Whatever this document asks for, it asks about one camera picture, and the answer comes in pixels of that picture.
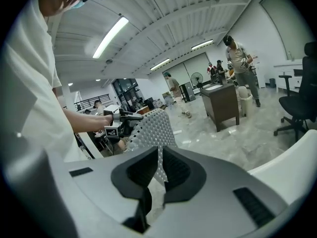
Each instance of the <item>chair base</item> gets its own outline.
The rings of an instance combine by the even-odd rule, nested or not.
[[[284,127],[281,127],[281,128],[278,128],[277,130],[275,130],[274,136],[277,136],[279,131],[293,129],[293,130],[295,130],[295,141],[297,142],[298,141],[298,132],[301,131],[305,134],[308,130],[307,124],[306,124],[307,129],[305,129],[303,127],[304,120],[299,120],[299,119],[295,119],[295,118],[290,119],[287,117],[283,117],[281,119],[281,122],[284,122],[285,120],[288,121],[290,123],[290,125],[284,126]]]

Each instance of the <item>trash bin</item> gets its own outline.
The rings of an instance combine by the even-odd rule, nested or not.
[[[269,85],[270,85],[271,88],[275,88],[276,87],[275,78],[270,78],[269,79]]]

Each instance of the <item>face mask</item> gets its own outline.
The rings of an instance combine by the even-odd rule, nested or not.
[[[79,0],[79,2],[76,5],[74,5],[71,9],[78,9],[81,6],[83,6],[84,4],[85,3],[82,0]]]

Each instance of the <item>office chair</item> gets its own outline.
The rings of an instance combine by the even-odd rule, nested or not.
[[[317,115],[317,42],[305,44],[306,57],[303,58],[303,78],[299,89],[299,95],[290,96],[289,79],[290,75],[280,75],[286,82],[287,96],[279,98],[279,102],[283,109],[292,116],[292,119],[283,117],[281,122],[285,120],[290,123],[288,126],[278,128],[274,131],[277,136],[279,131],[294,129],[295,140],[298,141],[298,132],[306,133],[308,126],[307,119],[312,122],[316,121]]]

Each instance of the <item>gray pants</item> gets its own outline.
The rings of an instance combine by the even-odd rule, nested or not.
[[[250,71],[247,70],[243,73],[234,73],[239,86],[249,85],[253,98],[256,100],[259,98],[258,89],[256,86],[256,76]]]

